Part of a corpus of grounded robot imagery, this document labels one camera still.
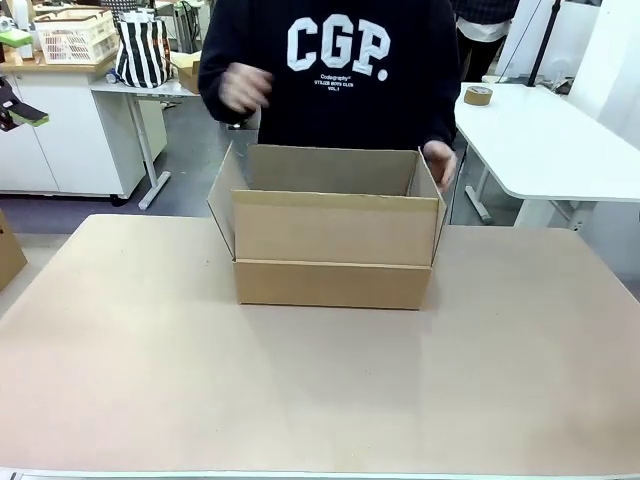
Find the person's right hand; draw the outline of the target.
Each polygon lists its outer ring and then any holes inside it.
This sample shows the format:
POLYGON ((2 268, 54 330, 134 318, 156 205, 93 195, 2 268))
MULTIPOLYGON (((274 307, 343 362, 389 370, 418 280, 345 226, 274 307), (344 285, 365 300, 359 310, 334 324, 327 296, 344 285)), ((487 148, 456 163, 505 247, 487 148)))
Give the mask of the person's right hand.
POLYGON ((222 75, 219 98, 231 111, 252 115, 269 106, 271 73, 243 63, 231 63, 222 75))

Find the person's left hand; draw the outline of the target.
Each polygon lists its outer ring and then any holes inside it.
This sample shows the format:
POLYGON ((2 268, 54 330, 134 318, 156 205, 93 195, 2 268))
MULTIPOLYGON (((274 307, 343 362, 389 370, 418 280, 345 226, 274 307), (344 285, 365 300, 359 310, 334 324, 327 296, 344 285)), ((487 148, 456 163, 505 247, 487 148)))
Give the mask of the person's left hand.
POLYGON ((423 155, 437 187, 441 192, 445 192, 456 174, 455 152, 448 144, 432 140, 424 145, 423 155))

